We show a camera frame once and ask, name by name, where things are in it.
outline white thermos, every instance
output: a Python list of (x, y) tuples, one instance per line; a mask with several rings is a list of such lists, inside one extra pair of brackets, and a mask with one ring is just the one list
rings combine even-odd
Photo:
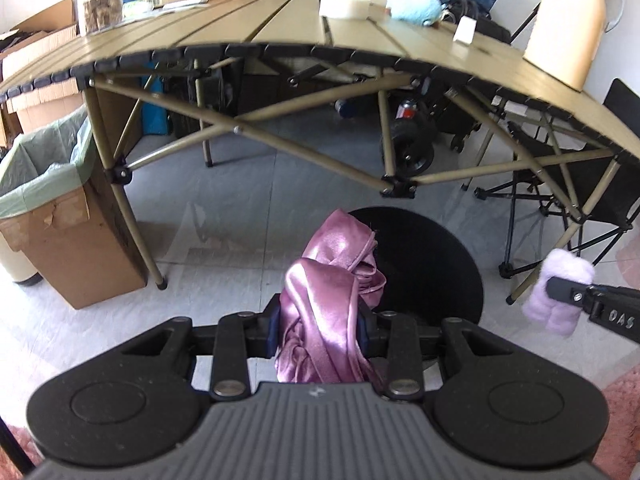
[(582, 91), (606, 25), (605, 0), (542, 0), (524, 58), (571, 88)]

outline white block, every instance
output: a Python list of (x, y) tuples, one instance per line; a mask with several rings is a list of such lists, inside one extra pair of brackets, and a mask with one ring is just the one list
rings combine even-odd
[(371, 0), (320, 0), (320, 16), (338, 20), (366, 20)]
[(456, 33), (453, 35), (453, 41), (470, 45), (474, 40), (474, 34), (476, 33), (476, 20), (468, 16), (462, 16)]

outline black plastic clip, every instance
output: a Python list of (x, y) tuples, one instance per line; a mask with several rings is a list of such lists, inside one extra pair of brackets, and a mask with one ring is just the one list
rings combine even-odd
[(415, 190), (418, 189), (415, 182), (397, 175), (385, 175), (382, 180), (391, 184), (391, 187), (380, 192), (383, 198), (415, 198)]
[(127, 166), (124, 158), (119, 159), (112, 169), (104, 170), (104, 174), (109, 184), (118, 184), (119, 186), (126, 186), (133, 179), (133, 172)]

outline pink satin cloth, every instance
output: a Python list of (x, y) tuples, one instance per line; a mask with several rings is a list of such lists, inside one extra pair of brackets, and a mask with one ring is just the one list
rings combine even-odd
[(354, 383), (380, 378), (356, 341), (358, 298), (378, 305), (386, 283), (375, 234), (341, 210), (316, 231), (280, 295), (281, 383)]

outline folding chair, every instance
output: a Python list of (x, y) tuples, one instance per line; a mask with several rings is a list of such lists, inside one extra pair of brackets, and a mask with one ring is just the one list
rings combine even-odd
[[(638, 137), (640, 137), (640, 98), (630, 90), (620, 79), (615, 79), (609, 89), (609, 93), (604, 101), (604, 105), (617, 115), (626, 126), (629, 127)], [(553, 155), (556, 150), (552, 145), (528, 136), (517, 124), (509, 123), (509, 130), (512, 136), (529, 150), (534, 156)], [(592, 150), (593, 146), (586, 145), (581, 151)], [(562, 153), (571, 153), (572, 150), (560, 150)], [(631, 211), (634, 203), (640, 198), (640, 167), (635, 163), (620, 161), (621, 167), (612, 183), (609, 185), (604, 195), (590, 213), (587, 221), (602, 222), (613, 225), (614, 228), (601, 236), (584, 242), (583, 226), (578, 230), (578, 243), (573, 246), (569, 240), (567, 249), (575, 251), (580, 256), (581, 251), (591, 246), (610, 240), (602, 252), (594, 259), (593, 264), (599, 263), (611, 250), (624, 233), (633, 228), (633, 222), (640, 214), (640, 206)], [(565, 166), (569, 176), (570, 186), (567, 186), (566, 175), (563, 174), (561, 166), (548, 168), (550, 176), (561, 186), (568, 195), (573, 195), (578, 204), (584, 204), (594, 188), (605, 173), (609, 160), (587, 160), (575, 162)], [(518, 193), (518, 184), (527, 184), (528, 193)], [(519, 170), (513, 172), (513, 179), (510, 182), (501, 184), (491, 189), (476, 188), (474, 194), (480, 200), (487, 198), (507, 198), (511, 200), (509, 227), (507, 241), (504, 251), (504, 260), (498, 266), (500, 276), (510, 279), (516, 274), (533, 270), (540, 262), (533, 262), (521, 267), (514, 267), (511, 261), (511, 248), (513, 245), (514, 220), (516, 213), (516, 202), (518, 200), (537, 200), (540, 203), (540, 212), (544, 216), (562, 217), (565, 230), (568, 228), (569, 216), (566, 209), (554, 196), (541, 194), (539, 186), (541, 181), (530, 170)]]

